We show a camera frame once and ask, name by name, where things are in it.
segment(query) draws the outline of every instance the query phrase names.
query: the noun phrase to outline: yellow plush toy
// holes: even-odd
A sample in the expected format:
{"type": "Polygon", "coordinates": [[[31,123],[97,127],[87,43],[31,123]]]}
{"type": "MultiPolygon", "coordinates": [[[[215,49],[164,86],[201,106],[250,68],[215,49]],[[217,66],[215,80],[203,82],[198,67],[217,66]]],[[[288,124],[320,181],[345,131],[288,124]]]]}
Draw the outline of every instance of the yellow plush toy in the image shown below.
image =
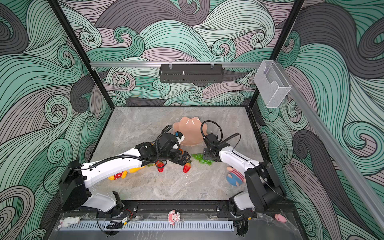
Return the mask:
{"type": "MultiPolygon", "coordinates": [[[[144,166],[144,167],[131,168],[131,169],[128,170],[128,171],[129,171],[129,173],[134,173],[134,172],[137,172],[138,170],[140,170],[140,169],[142,169],[142,168],[145,168],[145,166],[144,166]]],[[[118,178],[120,178],[120,177],[121,177],[122,179],[124,179],[124,178],[127,176],[127,174],[128,174],[127,171],[119,172],[119,173],[117,173],[117,174],[115,174],[115,175],[113,175],[113,176],[110,176],[108,179],[109,179],[109,180],[116,180],[116,179],[118,179],[118,178]]]]}

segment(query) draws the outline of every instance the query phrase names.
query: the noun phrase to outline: strawberry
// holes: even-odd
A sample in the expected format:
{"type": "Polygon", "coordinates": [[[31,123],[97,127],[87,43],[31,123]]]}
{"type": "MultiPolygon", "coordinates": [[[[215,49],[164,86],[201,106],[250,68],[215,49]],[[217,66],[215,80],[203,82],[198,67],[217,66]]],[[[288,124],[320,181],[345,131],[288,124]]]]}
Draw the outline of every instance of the strawberry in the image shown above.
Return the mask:
{"type": "MultiPolygon", "coordinates": [[[[162,166],[164,166],[164,163],[163,163],[162,161],[157,161],[157,162],[156,162],[156,165],[157,165],[158,167],[162,167],[162,166]]],[[[163,172],[164,168],[158,168],[157,170],[158,170],[159,172],[163,172]]]]}
{"type": "Polygon", "coordinates": [[[185,165],[184,165],[184,168],[183,168],[183,172],[188,172],[190,169],[191,169],[191,160],[189,160],[185,165]]]}

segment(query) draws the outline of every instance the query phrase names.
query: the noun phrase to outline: swirl pattern wall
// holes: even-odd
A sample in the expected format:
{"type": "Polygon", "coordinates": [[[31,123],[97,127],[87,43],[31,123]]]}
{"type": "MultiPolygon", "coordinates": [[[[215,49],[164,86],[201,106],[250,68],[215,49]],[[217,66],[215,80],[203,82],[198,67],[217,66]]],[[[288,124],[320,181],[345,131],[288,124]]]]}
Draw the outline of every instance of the swirl pattern wall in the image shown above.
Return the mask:
{"type": "MultiPolygon", "coordinates": [[[[384,200],[384,1],[305,4],[279,54],[293,85],[384,200]]],[[[310,239],[384,239],[294,99],[257,99],[260,132],[310,239]]]]}
{"type": "Polygon", "coordinates": [[[46,0],[0,1],[2,240],[42,239],[59,206],[44,174],[96,146],[111,109],[84,69],[46,0]]]}
{"type": "MultiPolygon", "coordinates": [[[[91,61],[268,59],[294,0],[59,0],[91,61]]],[[[118,106],[248,105],[255,69],[225,82],[160,83],[155,68],[99,68],[118,106]]]]}

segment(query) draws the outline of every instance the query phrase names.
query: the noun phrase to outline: black metal frame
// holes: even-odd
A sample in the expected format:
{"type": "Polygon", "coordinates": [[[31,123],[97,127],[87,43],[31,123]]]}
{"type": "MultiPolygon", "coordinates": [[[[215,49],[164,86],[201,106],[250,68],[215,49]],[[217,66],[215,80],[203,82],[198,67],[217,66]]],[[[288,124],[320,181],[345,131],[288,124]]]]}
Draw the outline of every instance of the black metal frame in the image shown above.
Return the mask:
{"type": "MultiPolygon", "coordinates": [[[[106,220],[122,220],[125,217],[129,217],[130,213],[132,213],[132,218],[151,219],[151,214],[167,214],[170,211],[175,210],[181,214],[206,215],[207,219],[227,219],[233,221],[235,226],[237,226],[239,221],[247,219],[248,217],[253,218],[256,215],[256,212],[249,211],[244,214],[243,218],[234,218],[227,209],[229,205],[229,201],[227,200],[123,200],[122,202],[124,203],[125,208],[129,209],[131,212],[125,210],[118,218],[110,218],[109,215],[104,212],[97,213],[97,209],[87,207],[81,207],[77,211],[57,211],[54,216],[54,221],[52,221],[49,229],[47,229],[47,233],[52,232],[56,227],[56,223],[61,214],[79,216],[90,213],[91,215],[89,217],[93,214],[94,216],[98,216],[98,218],[105,218],[106,220]]],[[[269,206],[266,211],[259,213],[266,214],[272,218],[274,218],[275,214],[286,213],[287,219],[298,228],[303,240],[308,240],[300,216],[295,205],[291,201],[280,201],[269,206]]],[[[43,240],[48,239],[49,236],[49,234],[45,234],[43,240]]]]}
{"type": "Polygon", "coordinates": [[[91,154],[90,154],[90,156],[89,156],[88,162],[91,162],[91,159],[92,159],[92,157],[93,157],[93,154],[95,153],[96,147],[97,147],[97,145],[99,145],[101,136],[104,134],[104,131],[105,131],[105,129],[107,128],[108,122],[109,122],[109,120],[111,119],[111,116],[112,116],[114,110],[115,110],[114,108],[111,109],[111,113],[109,114],[108,119],[107,119],[107,121],[105,122],[105,125],[104,125],[103,129],[101,130],[100,136],[99,136],[99,138],[97,139],[97,142],[96,142],[96,146],[95,146],[94,149],[92,150],[92,152],[91,152],[91,154]]]}
{"type": "MultiPolygon", "coordinates": [[[[99,143],[101,136],[103,135],[103,132],[104,132],[104,130],[108,124],[108,121],[109,121],[115,107],[152,107],[152,108],[178,108],[178,107],[183,107],[183,108],[185,108],[185,107],[191,107],[191,108],[219,108],[219,107],[242,108],[242,107],[244,107],[246,109],[248,119],[251,123],[251,126],[252,126],[253,132],[255,134],[257,144],[260,148],[262,157],[264,160],[270,161],[268,150],[265,147],[264,141],[263,141],[261,134],[259,132],[259,129],[256,125],[255,117],[252,113],[252,108],[254,107],[254,105],[256,103],[257,97],[259,96],[259,90],[258,89],[255,90],[255,92],[254,92],[248,105],[240,105],[240,106],[114,106],[112,99],[110,98],[109,94],[107,93],[107,90],[105,89],[105,87],[104,87],[104,85],[100,79],[100,76],[98,75],[98,73],[95,70],[92,69],[92,67],[90,65],[90,60],[89,60],[87,54],[85,53],[85,51],[83,50],[83,48],[80,44],[80,41],[76,37],[72,27],[70,26],[68,19],[64,15],[64,12],[62,11],[58,1],[57,0],[47,0],[47,1],[48,1],[49,5],[51,6],[52,10],[54,11],[56,17],[58,18],[59,22],[61,23],[63,29],[67,33],[68,38],[73,43],[75,50],[79,54],[81,60],[85,64],[85,66],[87,67],[87,69],[88,69],[90,75],[92,76],[93,80],[95,81],[96,85],[99,87],[99,89],[100,89],[101,93],[103,94],[104,98],[106,99],[109,107],[112,109],[110,116],[108,117],[108,120],[107,120],[101,134],[100,134],[100,137],[97,141],[97,144],[99,143]]],[[[285,43],[285,40],[287,39],[287,37],[288,37],[292,27],[293,27],[293,24],[294,24],[295,19],[298,15],[302,5],[303,5],[303,2],[304,2],[304,0],[296,0],[294,2],[293,7],[291,9],[291,12],[290,12],[290,14],[289,14],[289,16],[285,22],[284,27],[283,27],[283,31],[282,31],[281,35],[279,36],[279,39],[276,43],[276,46],[275,46],[275,48],[274,48],[274,50],[270,56],[270,60],[276,60],[277,59],[278,54],[279,54],[281,48],[283,47],[283,44],[285,43]]],[[[89,161],[91,160],[95,149],[93,149],[93,151],[90,155],[89,161]]],[[[192,200],[192,201],[177,201],[177,200],[126,201],[126,200],[123,200],[123,202],[127,207],[129,207],[129,208],[131,207],[132,209],[133,208],[137,209],[137,211],[134,212],[134,217],[137,214],[147,214],[147,213],[154,213],[154,212],[166,213],[166,212],[169,212],[170,210],[179,210],[180,212],[184,212],[184,213],[186,213],[186,212],[204,213],[204,214],[212,214],[212,215],[220,217],[220,218],[228,218],[229,220],[232,219],[230,216],[228,217],[228,212],[226,212],[226,210],[223,209],[223,205],[225,205],[225,204],[228,205],[228,201],[225,201],[225,200],[192,200]]],[[[89,212],[89,211],[95,211],[95,210],[94,209],[82,209],[82,210],[80,210],[80,212],[83,212],[83,211],[89,212]]],[[[302,222],[300,220],[300,217],[299,217],[299,214],[296,210],[296,207],[292,202],[289,202],[287,200],[279,202],[279,203],[275,204],[274,206],[269,207],[268,210],[265,211],[264,213],[273,217],[274,214],[281,213],[282,211],[293,213],[296,226],[298,227],[300,234],[302,235],[303,240],[307,240],[308,237],[305,233],[305,229],[302,225],[302,222]]],[[[63,211],[58,211],[56,213],[56,215],[55,215],[56,219],[60,216],[60,213],[63,213],[63,211]]],[[[47,229],[48,233],[53,230],[53,228],[55,227],[55,224],[56,224],[56,221],[52,221],[50,228],[47,229]]],[[[44,236],[44,239],[48,239],[48,237],[49,237],[49,234],[46,234],[44,236]]]]}
{"type": "Polygon", "coordinates": [[[89,74],[91,75],[93,81],[95,81],[96,85],[101,91],[101,94],[104,96],[105,100],[107,101],[109,107],[113,110],[114,104],[112,102],[111,97],[109,96],[107,90],[105,89],[98,73],[92,69],[90,65],[90,59],[88,58],[88,55],[85,53],[83,47],[80,44],[79,39],[76,37],[76,34],[74,33],[68,19],[66,18],[63,10],[61,9],[59,3],[57,0],[47,0],[49,5],[51,6],[53,12],[55,13],[57,19],[59,20],[61,26],[63,27],[64,31],[67,33],[68,38],[71,40],[76,52],[80,56],[81,60],[83,61],[84,65],[86,66],[89,74]]]}
{"type": "MultiPolygon", "coordinates": [[[[295,0],[295,2],[293,3],[292,9],[288,15],[288,18],[285,21],[283,30],[277,40],[275,47],[273,48],[273,51],[271,53],[271,56],[269,57],[269,60],[276,60],[277,57],[279,56],[279,53],[285,43],[285,40],[288,38],[289,33],[291,32],[293,24],[296,21],[297,15],[299,15],[299,12],[301,10],[301,7],[303,6],[304,1],[305,0],[295,0]]],[[[255,91],[253,93],[252,99],[249,102],[248,107],[253,108],[258,95],[259,95],[259,91],[255,91]]]]}

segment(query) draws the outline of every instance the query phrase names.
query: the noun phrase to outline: white rabbit figurine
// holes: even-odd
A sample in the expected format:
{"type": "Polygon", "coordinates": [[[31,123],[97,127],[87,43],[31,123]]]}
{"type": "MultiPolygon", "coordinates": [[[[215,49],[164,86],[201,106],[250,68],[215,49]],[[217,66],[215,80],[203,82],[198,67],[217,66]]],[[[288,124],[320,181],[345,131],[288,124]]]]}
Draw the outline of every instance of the white rabbit figurine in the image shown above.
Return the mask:
{"type": "Polygon", "coordinates": [[[69,227],[72,224],[79,223],[80,217],[66,217],[65,219],[61,219],[59,221],[60,225],[57,228],[61,227],[69,227]]]}

